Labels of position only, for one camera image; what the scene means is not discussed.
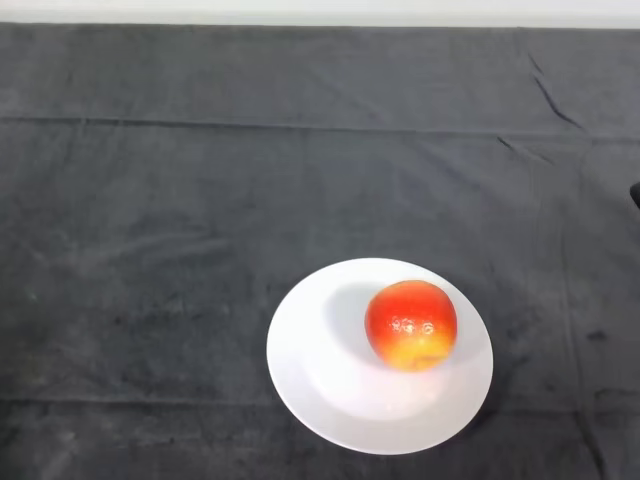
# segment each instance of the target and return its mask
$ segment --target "red apple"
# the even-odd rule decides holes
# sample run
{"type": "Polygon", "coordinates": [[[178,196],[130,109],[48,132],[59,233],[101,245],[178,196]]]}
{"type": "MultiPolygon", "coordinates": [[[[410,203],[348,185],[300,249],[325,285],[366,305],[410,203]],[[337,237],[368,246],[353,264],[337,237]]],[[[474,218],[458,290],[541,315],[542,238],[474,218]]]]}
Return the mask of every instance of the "red apple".
{"type": "Polygon", "coordinates": [[[417,372],[442,362],[456,340],[456,311],[435,285],[409,280],[390,285],[369,302],[369,343],[389,366],[417,372]]]}

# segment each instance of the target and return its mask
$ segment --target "plate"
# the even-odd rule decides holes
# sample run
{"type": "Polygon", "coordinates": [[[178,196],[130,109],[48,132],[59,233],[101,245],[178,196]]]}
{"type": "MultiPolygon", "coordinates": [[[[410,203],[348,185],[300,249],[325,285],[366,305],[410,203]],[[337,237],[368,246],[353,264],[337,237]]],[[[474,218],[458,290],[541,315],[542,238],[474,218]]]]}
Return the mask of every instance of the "plate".
{"type": "Polygon", "coordinates": [[[298,283],[271,321],[267,363],[280,398],[304,425],[343,447],[386,455],[424,450],[462,430],[493,374],[489,334],[471,302],[426,268],[382,258],[336,263],[298,283]],[[456,310],[453,351],[426,372],[387,367],[365,333],[371,298],[403,280],[439,286],[456,310]]]}

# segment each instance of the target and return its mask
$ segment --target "dark gray cloth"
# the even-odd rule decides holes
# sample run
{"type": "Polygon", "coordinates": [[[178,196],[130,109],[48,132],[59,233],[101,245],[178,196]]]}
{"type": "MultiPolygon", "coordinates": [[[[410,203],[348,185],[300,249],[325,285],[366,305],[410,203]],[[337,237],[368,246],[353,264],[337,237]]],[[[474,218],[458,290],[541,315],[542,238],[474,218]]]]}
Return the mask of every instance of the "dark gray cloth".
{"type": "Polygon", "coordinates": [[[0,27],[0,478],[640,478],[640,33],[0,27]],[[297,281],[426,266],[495,374],[429,451],[317,437],[297,281]]]}

